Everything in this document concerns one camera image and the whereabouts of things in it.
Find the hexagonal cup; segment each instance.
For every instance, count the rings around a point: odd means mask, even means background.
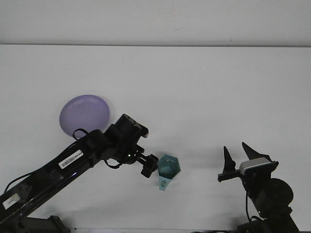
[[[164,155],[159,162],[159,187],[161,190],[165,190],[171,180],[180,172],[180,166],[178,159],[170,155]]]

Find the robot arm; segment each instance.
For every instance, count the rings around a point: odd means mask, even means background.
[[[35,209],[99,161],[114,159],[122,164],[139,161],[142,175],[149,178],[157,169],[153,155],[144,156],[137,145],[148,129],[123,114],[105,133],[94,130],[78,139],[52,161],[0,196],[0,230],[14,229]]]
[[[249,160],[241,163],[237,170],[224,147],[225,166],[218,175],[218,181],[239,177],[263,220],[249,219],[249,223],[238,226],[238,233],[299,233],[290,216],[292,209],[288,206],[294,198],[292,189],[284,181],[271,178],[278,161],[272,161],[269,155],[259,154],[245,143],[242,146]]]

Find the black cable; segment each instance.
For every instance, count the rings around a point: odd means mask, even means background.
[[[6,187],[5,190],[4,190],[4,193],[9,189],[10,185],[13,184],[15,181],[18,181],[18,180],[20,180],[21,178],[24,178],[24,177],[26,177],[26,176],[30,176],[30,175],[32,175],[32,174],[35,173],[35,172],[36,172],[36,171],[32,171],[32,172],[30,172],[30,173],[27,173],[27,174],[25,174],[25,175],[22,175],[22,176],[20,176],[20,177],[18,177],[18,178],[16,178],[16,179],[12,180],[11,182],[9,182],[9,184],[7,185],[7,187]]]
[[[248,219],[249,223],[252,225],[251,218],[249,217],[249,214],[248,214],[248,203],[247,203],[247,200],[248,200],[248,196],[247,196],[247,192],[246,192],[246,198],[245,198],[246,216],[247,216],[247,219]]]
[[[75,143],[76,143],[76,142],[71,143],[66,149],[64,149],[63,152],[65,152],[65,151],[67,151],[68,149],[70,149],[72,146],[75,145]],[[5,190],[4,190],[3,193],[5,193],[6,191],[8,191],[10,185],[13,184],[14,182],[16,182],[16,181],[18,181],[18,180],[20,180],[20,179],[22,179],[22,178],[24,178],[24,177],[30,176],[30,175],[34,174],[36,171],[38,171],[38,170],[29,172],[29,173],[27,173],[27,174],[25,174],[25,175],[22,175],[22,176],[20,176],[20,177],[18,177],[18,178],[16,178],[16,179],[12,180],[11,182],[8,183],[8,185],[6,186],[6,188],[5,188]]]
[[[253,223],[252,223],[252,219],[256,219],[258,221],[262,221],[262,219],[260,219],[259,217],[257,216],[251,216],[249,217],[249,214],[248,214],[248,203],[247,203],[247,200],[248,200],[248,196],[247,196],[247,192],[246,192],[246,199],[245,199],[245,209],[246,209],[246,216],[247,216],[247,219],[249,221],[249,224],[253,230],[253,233],[256,233],[255,230],[254,230],[254,227],[253,227]]]
[[[76,138],[76,136],[74,135],[77,131],[81,131],[84,132],[86,135],[88,135],[88,131],[86,131],[85,129],[76,129],[73,133],[72,133],[72,137],[76,140],[78,140],[78,138]]]

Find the white table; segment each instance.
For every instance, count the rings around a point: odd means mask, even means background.
[[[150,131],[146,154],[177,156],[166,191],[141,165],[87,171],[32,216],[68,227],[232,230],[247,221],[239,179],[218,183],[223,146],[244,141],[280,162],[292,217],[311,229],[311,49],[0,46],[0,187],[46,164],[73,139],[58,123],[81,94],[104,97],[111,123],[127,113]],[[250,204],[250,214],[255,209]]]

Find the barcode sticker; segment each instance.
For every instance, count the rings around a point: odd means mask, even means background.
[[[20,197],[17,193],[15,193],[13,196],[11,196],[8,200],[6,200],[3,204],[4,208],[7,210],[12,205],[14,205],[16,202],[20,200]]]
[[[68,158],[64,159],[62,162],[60,162],[58,165],[61,169],[64,169],[65,167],[69,166],[71,163],[73,163],[75,160],[80,158],[83,155],[83,152],[81,150],[77,150],[75,153],[73,153]]]

